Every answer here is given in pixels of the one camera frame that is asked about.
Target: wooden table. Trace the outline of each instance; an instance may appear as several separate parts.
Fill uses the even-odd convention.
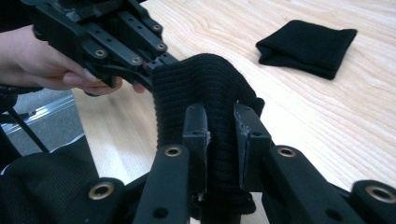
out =
[[[350,190],[374,179],[396,188],[396,2],[149,0],[164,42],[179,60],[229,60],[266,102],[262,122],[277,144],[300,149],[331,183]],[[255,44],[291,20],[354,28],[335,80],[258,63]],[[156,151],[152,97],[128,85],[91,98],[74,91],[100,176],[124,183],[146,173]],[[258,211],[243,223],[265,223]]]

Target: black towel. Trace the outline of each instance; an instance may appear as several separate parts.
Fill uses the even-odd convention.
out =
[[[305,21],[290,21],[257,43],[261,64],[287,66],[329,80],[343,61],[357,31],[333,30]]]
[[[239,101],[260,114],[263,100],[223,58],[201,54],[154,70],[153,96],[158,147],[180,144],[186,108],[202,103],[211,132],[205,208],[227,214],[255,211],[251,194],[238,186],[238,159],[233,104]]]

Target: black cloth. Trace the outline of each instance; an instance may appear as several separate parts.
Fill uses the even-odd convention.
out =
[[[0,223],[57,223],[97,178],[85,137],[53,153],[19,158],[0,175]]]
[[[356,33],[353,29],[338,31],[290,21],[256,44],[262,54],[259,63],[301,69],[331,80]]]
[[[158,147],[181,144],[186,108],[195,103],[205,107],[211,133],[205,208],[227,214],[253,213],[250,193],[238,186],[233,104],[239,101],[260,114],[263,100],[256,97],[244,77],[223,58],[201,54],[156,68],[152,92]]]

